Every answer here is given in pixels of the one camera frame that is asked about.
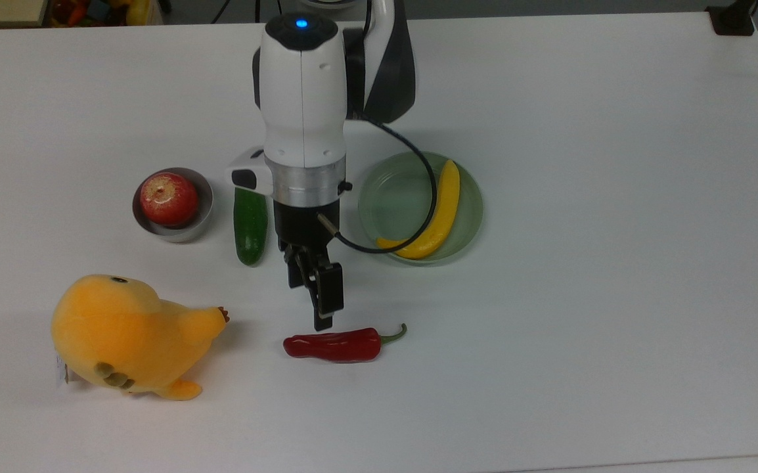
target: green pepper stem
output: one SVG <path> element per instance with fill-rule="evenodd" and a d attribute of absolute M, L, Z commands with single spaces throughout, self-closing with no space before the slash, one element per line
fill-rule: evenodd
<path fill-rule="evenodd" d="M 390 344 L 390 342 L 393 342 L 395 340 L 399 340 L 400 338 L 405 335 L 406 332 L 408 332 L 409 328 L 405 326 L 403 323 L 402 325 L 403 329 L 399 331 L 399 333 L 395 333 L 394 335 L 379 335 L 379 339 L 382 341 L 382 346 Z"/>

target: toy tag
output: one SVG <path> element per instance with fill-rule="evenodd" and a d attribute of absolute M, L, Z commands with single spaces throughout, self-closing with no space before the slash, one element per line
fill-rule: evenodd
<path fill-rule="evenodd" d="M 58 369 L 58 380 L 55 382 L 55 386 L 61 386 L 61 383 L 70 383 L 70 369 L 67 368 L 64 360 L 61 359 L 57 353 L 55 354 L 55 366 Z"/>

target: black cable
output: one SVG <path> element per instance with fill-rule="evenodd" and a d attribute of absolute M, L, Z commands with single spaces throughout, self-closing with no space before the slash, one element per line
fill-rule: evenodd
<path fill-rule="evenodd" d="M 365 14 L 365 27 L 361 30 L 361 38 L 367 36 L 367 30 L 370 29 L 370 12 L 373 10 L 373 0 L 367 0 L 367 13 Z"/>
<path fill-rule="evenodd" d="M 210 24 L 215 24 L 217 21 L 219 21 L 219 18 L 221 18 L 221 14 L 224 13 L 225 9 L 227 9 L 227 6 L 229 5 L 229 3 L 230 3 L 230 0 L 224 0 L 222 9 L 219 10 L 219 13 L 217 13 L 216 18 L 213 18 L 213 21 L 211 21 Z"/>
<path fill-rule="evenodd" d="M 343 235 L 341 235 L 341 230 L 338 228 L 335 228 L 332 222 L 330 222 L 324 215 L 318 214 L 318 219 L 321 221 L 322 224 L 324 224 L 324 227 L 329 230 L 329 233 L 332 233 L 332 235 L 337 238 L 340 242 L 345 244 L 346 246 L 349 246 L 350 248 L 354 250 L 358 250 L 360 252 L 366 252 L 366 254 L 388 254 L 389 252 L 396 252 L 400 251 L 401 249 L 405 248 L 406 246 L 410 245 L 414 240 L 416 240 L 423 232 L 426 230 L 426 228 L 429 227 L 429 224 L 431 223 L 431 219 L 434 216 L 434 208 L 437 207 L 437 179 L 434 177 L 434 170 L 431 168 L 431 165 L 429 164 L 429 161 L 426 159 L 426 156 L 423 156 L 423 152 L 417 148 L 411 141 L 394 131 L 393 129 L 388 128 L 388 126 L 385 126 L 383 123 L 380 123 L 376 120 L 371 119 L 368 116 L 364 116 L 362 114 L 361 119 L 364 121 L 367 121 L 371 123 L 371 125 L 378 127 L 385 133 L 388 133 L 388 135 L 391 135 L 392 137 L 396 138 L 397 140 L 402 141 L 402 143 L 405 146 L 408 146 L 411 148 L 411 150 L 417 155 L 417 158 L 420 158 L 420 161 L 423 162 L 424 166 L 426 167 L 426 173 L 429 173 L 429 182 L 431 183 L 432 188 L 432 200 L 431 204 L 429 206 L 429 213 L 426 216 L 426 219 L 423 221 L 423 225 L 421 225 L 415 233 L 409 237 L 408 240 L 405 242 L 402 242 L 398 244 L 397 246 L 392 246 L 391 248 L 367 248 L 367 246 L 361 246 L 357 243 L 350 242 L 350 240 L 346 239 Z"/>

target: green plate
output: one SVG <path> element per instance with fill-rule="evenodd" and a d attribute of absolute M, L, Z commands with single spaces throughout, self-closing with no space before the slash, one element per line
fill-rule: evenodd
<path fill-rule="evenodd" d="M 423 153 L 439 179 L 440 170 L 448 160 L 445 156 Z M 455 222 L 446 241 L 426 258 L 406 259 L 396 254 L 391 258 L 408 264 L 434 264 L 444 261 L 472 242 L 484 213 L 481 191 L 475 179 L 457 161 L 460 171 L 460 198 Z M 406 152 L 385 159 L 370 173 L 359 195 L 361 225 L 371 242 L 376 237 L 404 240 L 423 224 L 431 204 L 429 174 L 415 153 Z"/>

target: red chili pepper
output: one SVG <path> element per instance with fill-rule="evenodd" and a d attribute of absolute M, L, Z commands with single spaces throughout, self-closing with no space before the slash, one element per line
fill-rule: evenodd
<path fill-rule="evenodd" d="M 70 13 L 70 20 L 67 21 L 67 25 L 76 26 L 85 16 L 87 16 L 87 0 L 81 0 L 76 3 L 76 8 Z"/>
<path fill-rule="evenodd" d="M 338 363 L 370 361 L 379 354 L 382 345 L 390 344 L 405 335 L 408 327 L 395 335 L 379 335 L 375 328 L 362 328 L 354 332 L 315 333 L 289 336 L 282 342 L 292 357 L 319 357 Z"/>

